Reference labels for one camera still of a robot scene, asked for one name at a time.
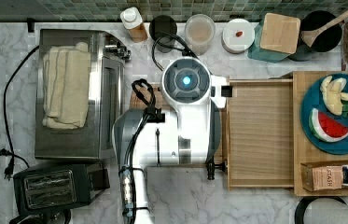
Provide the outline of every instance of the wooden tray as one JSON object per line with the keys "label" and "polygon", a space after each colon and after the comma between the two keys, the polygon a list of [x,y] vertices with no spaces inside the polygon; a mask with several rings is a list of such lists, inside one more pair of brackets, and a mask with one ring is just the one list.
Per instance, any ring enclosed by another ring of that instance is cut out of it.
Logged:
{"label": "wooden tray", "polygon": [[231,80],[228,187],[293,188],[292,80]]}

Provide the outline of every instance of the white lid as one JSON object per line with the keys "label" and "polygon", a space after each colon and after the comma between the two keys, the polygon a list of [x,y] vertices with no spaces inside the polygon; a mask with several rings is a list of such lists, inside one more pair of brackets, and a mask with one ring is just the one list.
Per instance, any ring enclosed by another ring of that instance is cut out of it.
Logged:
{"label": "white lid", "polygon": [[130,7],[122,11],[120,18],[127,30],[131,30],[143,22],[141,14],[139,14],[136,7]]}
{"label": "white lid", "polygon": [[[205,38],[192,35],[205,35]],[[214,21],[203,14],[197,14],[188,19],[185,26],[185,39],[189,44],[206,45],[215,35]]]}
{"label": "white lid", "polygon": [[255,40],[255,29],[249,21],[235,19],[229,21],[223,30],[222,41],[227,51],[242,52]]}

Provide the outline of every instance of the power cord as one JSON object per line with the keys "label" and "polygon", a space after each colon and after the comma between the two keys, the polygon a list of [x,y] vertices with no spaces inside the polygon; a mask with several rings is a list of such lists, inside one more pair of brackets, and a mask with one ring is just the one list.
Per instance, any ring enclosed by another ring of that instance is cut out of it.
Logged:
{"label": "power cord", "polygon": [[29,168],[29,164],[28,162],[20,156],[17,156],[14,153],[14,147],[13,147],[13,142],[11,140],[11,136],[10,136],[10,129],[8,128],[8,121],[7,121],[7,107],[6,107],[6,101],[7,101],[7,90],[8,87],[11,83],[11,81],[13,80],[14,76],[17,75],[17,73],[20,71],[20,69],[22,68],[22,66],[25,64],[26,61],[28,61],[28,59],[39,49],[39,46],[36,46],[34,49],[32,49],[27,56],[24,58],[24,60],[22,60],[22,62],[20,63],[20,65],[17,67],[17,69],[14,71],[13,75],[11,75],[10,79],[8,80],[6,86],[5,86],[5,91],[3,93],[3,116],[4,116],[4,120],[5,120],[5,129],[6,129],[6,135],[7,135],[7,141],[8,144],[10,145],[10,154],[7,154],[8,151],[5,150],[1,150],[0,151],[0,155],[1,156],[11,156],[10,162],[8,163],[7,168],[5,169],[5,179],[10,180],[10,178],[13,176],[13,172],[14,172],[14,160],[15,158],[18,158],[22,161],[25,162],[25,164],[27,165],[27,167]]}
{"label": "power cord", "polygon": [[[168,34],[168,33],[164,33],[164,32],[159,32],[158,34],[161,34],[162,36],[160,36],[159,38],[157,38],[157,40],[153,43],[153,47],[151,48],[151,58],[154,62],[154,64],[161,70],[163,71],[164,68],[162,67],[161,64],[159,64],[157,61],[156,61],[156,57],[155,57],[155,48],[157,45],[160,45],[162,47],[165,47],[167,49],[176,49],[176,50],[179,50],[182,52],[182,56],[191,56],[193,58],[196,58],[196,59],[199,59],[197,57],[197,55],[194,53],[193,50],[191,50],[188,45],[186,44],[186,42],[179,36],[179,35],[171,35],[171,34]],[[166,37],[166,36],[169,36],[170,38],[176,40],[179,44],[181,44],[184,48],[183,49],[180,49],[180,48],[177,48],[175,46],[169,46],[169,45],[165,45],[163,43],[161,43],[160,41]]]}

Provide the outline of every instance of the watermelon slice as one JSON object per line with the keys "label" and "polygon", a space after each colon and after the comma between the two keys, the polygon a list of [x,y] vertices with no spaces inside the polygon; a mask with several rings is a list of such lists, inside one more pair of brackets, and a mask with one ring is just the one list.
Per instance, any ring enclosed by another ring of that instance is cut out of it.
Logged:
{"label": "watermelon slice", "polygon": [[315,108],[311,111],[309,123],[313,135],[322,141],[338,142],[348,136],[348,127],[329,118]]}

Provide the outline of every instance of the black canister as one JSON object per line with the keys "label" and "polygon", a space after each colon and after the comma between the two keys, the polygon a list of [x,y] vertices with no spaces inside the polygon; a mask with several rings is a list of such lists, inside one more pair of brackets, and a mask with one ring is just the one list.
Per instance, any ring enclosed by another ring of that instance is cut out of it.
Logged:
{"label": "black canister", "polygon": [[[163,33],[167,33],[170,35],[176,35],[177,26],[174,19],[169,16],[161,15],[153,19],[149,26],[149,33],[153,40],[157,40],[160,36],[164,36]],[[174,46],[174,39],[169,36],[165,36],[160,40],[160,43]],[[157,45],[156,49],[158,49],[162,53],[168,53],[172,49],[165,48],[161,45]]]}
{"label": "black canister", "polygon": [[296,62],[304,62],[310,60],[316,52],[328,52],[336,48],[342,36],[342,29],[339,24],[325,30],[315,39],[311,47],[308,47],[301,39],[301,31],[316,30],[335,18],[333,14],[327,11],[315,11],[308,14],[301,21],[297,50],[288,58]]}

